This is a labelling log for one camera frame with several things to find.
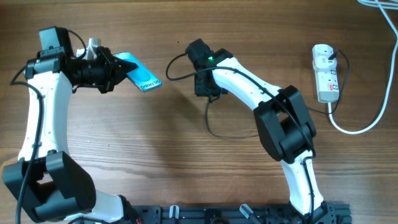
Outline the light blue smartphone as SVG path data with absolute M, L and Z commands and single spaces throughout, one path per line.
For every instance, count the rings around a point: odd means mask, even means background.
M 127 73 L 127 77 L 140 91 L 151 91 L 162 85 L 162 82 L 131 53 L 121 52 L 114 54 L 114 56 L 137 65 L 136 69 Z

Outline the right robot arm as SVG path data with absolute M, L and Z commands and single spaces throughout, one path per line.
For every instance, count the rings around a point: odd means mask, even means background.
M 196 96 L 214 100 L 232 93 L 254 113 L 260 142 L 279 161 L 290 191 L 290 204 L 306 218 L 320 216 L 324 203 L 312 162 L 314 123 L 296 87 L 281 88 L 261 80 L 225 49 L 212 51 L 197 39 L 185 50 L 193 64 Z

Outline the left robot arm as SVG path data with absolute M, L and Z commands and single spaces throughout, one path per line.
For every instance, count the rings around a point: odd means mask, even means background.
M 122 195 L 95 188 L 93 179 L 70 156 L 67 143 L 68 103 L 79 88 L 107 93 L 137 68 L 102 46 L 72 49 L 72 31 L 48 27 L 39 32 L 37 56 L 20 70 L 29 89 L 27 131 L 15 164 L 2 180 L 22 213 L 35 223 L 141 223 L 142 217 Z

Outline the white USB charger plug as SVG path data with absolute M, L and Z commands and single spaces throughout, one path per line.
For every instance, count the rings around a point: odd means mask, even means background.
M 313 59 L 313 69 L 316 72 L 327 72 L 331 69 L 335 69 L 337 66 L 337 61 L 336 59 L 330 60 L 329 56 L 327 55 L 321 55 L 321 56 L 316 56 Z

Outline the white power strip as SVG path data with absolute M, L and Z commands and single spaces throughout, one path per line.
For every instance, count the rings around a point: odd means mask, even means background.
M 327 44 L 316 44 L 312 48 L 313 59 L 316 56 L 327 55 L 330 60 L 336 59 L 333 48 Z M 327 72 L 315 72 L 315 82 L 317 86 L 317 97 L 320 103 L 336 102 L 340 91 L 336 68 Z

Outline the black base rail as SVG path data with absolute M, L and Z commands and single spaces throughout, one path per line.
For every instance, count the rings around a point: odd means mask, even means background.
M 139 223 L 308 223 L 309 217 L 301 217 L 289 204 L 271 204 L 250 207 L 161 207 L 141 205 L 134 209 L 141 216 Z M 352 224 L 348 204 L 323 203 L 313 214 L 314 223 Z

